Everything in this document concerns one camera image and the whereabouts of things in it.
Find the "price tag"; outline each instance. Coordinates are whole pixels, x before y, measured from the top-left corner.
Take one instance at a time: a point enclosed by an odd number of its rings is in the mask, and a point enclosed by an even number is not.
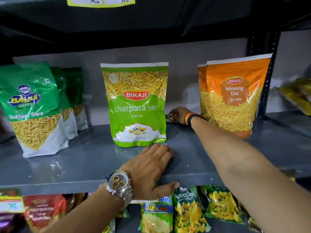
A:
[[[107,8],[135,4],[135,0],[67,0],[69,6]]]
[[[25,212],[23,197],[19,189],[0,189],[0,212]]]

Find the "silver watch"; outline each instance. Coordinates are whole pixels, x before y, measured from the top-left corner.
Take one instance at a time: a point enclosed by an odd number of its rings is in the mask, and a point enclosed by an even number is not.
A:
[[[112,173],[107,178],[106,188],[112,195],[123,199],[124,207],[129,205],[133,199],[131,179],[126,172],[117,171]]]

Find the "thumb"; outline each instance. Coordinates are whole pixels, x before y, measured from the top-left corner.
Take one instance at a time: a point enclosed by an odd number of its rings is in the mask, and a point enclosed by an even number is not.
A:
[[[173,194],[174,190],[179,187],[178,181],[173,181],[167,185],[161,185],[154,189],[156,199]]]

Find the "watch face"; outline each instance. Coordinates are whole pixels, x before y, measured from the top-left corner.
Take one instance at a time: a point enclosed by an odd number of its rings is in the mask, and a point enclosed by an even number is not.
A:
[[[116,172],[112,174],[108,180],[108,186],[115,192],[121,193],[128,185],[128,177],[123,172]]]

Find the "bracelet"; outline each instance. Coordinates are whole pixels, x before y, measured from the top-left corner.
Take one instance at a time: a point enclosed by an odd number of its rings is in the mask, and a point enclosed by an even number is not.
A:
[[[192,119],[193,117],[200,117],[200,118],[202,118],[202,116],[199,115],[199,114],[192,113],[192,112],[187,113],[186,116],[185,116],[184,121],[185,121],[185,124],[186,124],[188,127],[190,127],[190,128],[192,128],[192,127],[191,127],[191,119]]]

